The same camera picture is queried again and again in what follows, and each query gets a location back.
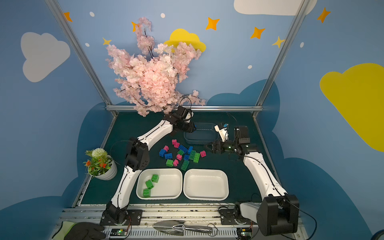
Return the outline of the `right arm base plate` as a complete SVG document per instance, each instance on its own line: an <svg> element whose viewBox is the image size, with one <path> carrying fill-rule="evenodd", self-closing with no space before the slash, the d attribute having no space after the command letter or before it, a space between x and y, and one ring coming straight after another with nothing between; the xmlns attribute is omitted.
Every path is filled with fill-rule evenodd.
<svg viewBox="0 0 384 240"><path fill-rule="evenodd" d="M221 225L251 225L254 221L241 216L240 211L236 209L219 208Z"/></svg>

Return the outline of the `green lego brick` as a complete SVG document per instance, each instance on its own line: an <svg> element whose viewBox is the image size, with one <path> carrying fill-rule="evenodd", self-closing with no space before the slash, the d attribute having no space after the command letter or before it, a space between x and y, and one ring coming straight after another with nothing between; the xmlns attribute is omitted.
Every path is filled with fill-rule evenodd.
<svg viewBox="0 0 384 240"><path fill-rule="evenodd" d="M143 197L144 198L150 198L151 197L151 189L143 189Z"/></svg>
<svg viewBox="0 0 384 240"><path fill-rule="evenodd" d="M172 167L174 166L174 160L172 160L172 159L167 159L167 161L166 161L166 166L172 168Z"/></svg>
<svg viewBox="0 0 384 240"><path fill-rule="evenodd" d="M159 175L157 175L157 174L153 174L153 175L152 175L152 178L151 178L151 181L152 181L153 183L158 183L158 182L159 182L159 179L160 179Z"/></svg>
<svg viewBox="0 0 384 240"><path fill-rule="evenodd" d="M149 190L151 190L152 188L154 188L154 184L153 184L152 180L147 180L147 181L145 182L145 184L146 184L147 189L149 189Z"/></svg>

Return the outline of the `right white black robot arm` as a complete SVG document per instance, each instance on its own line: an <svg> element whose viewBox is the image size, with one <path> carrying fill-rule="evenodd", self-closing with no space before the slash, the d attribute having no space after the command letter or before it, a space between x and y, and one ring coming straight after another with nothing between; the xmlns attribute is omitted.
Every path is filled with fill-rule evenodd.
<svg viewBox="0 0 384 240"><path fill-rule="evenodd" d="M296 233L300 206L298 198L289 195L274 177L257 145L251 143L248 128L235 127L233 140L229 139L228 128L228 124L216 125L214 129L220 139L207 144L206 147L214 154L237 154L257 184L262 203L240 204L241 216L256 222L264 236Z"/></svg>

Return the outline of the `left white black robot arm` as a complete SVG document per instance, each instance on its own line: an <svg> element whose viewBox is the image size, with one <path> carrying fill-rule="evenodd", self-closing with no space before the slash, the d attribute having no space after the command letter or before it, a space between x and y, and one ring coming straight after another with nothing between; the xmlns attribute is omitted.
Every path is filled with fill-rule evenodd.
<svg viewBox="0 0 384 240"><path fill-rule="evenodd" d="M140 173L150 163L150 149L163 137L177 132L192 133L196 130L191 121L191 109L178 106L177 110L166 114L163 119L147 133L130 138L127 143L126 164L118 188L102 213L100 225L122 226L129 219L127 207L130 196Z"/></svg>

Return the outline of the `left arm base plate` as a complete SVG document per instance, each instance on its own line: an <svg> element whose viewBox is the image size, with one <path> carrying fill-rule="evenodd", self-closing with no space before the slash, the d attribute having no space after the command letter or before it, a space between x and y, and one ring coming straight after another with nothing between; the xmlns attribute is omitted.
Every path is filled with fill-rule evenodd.
<svg viewBox="0 0 384 240"><path fill-rule="evenodd" d="M101 226L139 226L143 210L105 210L100 220Z"/></svg>

